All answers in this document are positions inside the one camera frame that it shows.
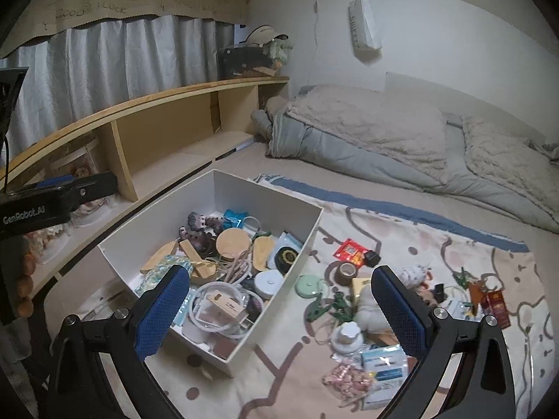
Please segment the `left hand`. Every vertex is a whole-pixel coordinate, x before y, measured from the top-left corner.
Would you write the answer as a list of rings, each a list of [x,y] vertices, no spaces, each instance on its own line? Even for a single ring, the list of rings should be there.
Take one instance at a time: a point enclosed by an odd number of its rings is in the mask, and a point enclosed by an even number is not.
[[[30,298],[33,291],[32,275],[36,271],[36,260],[28,252],[23,257],[23,275],[16,282],[17,304],[14,315],[16,318],[28,318],[33,313],[33,303]]]

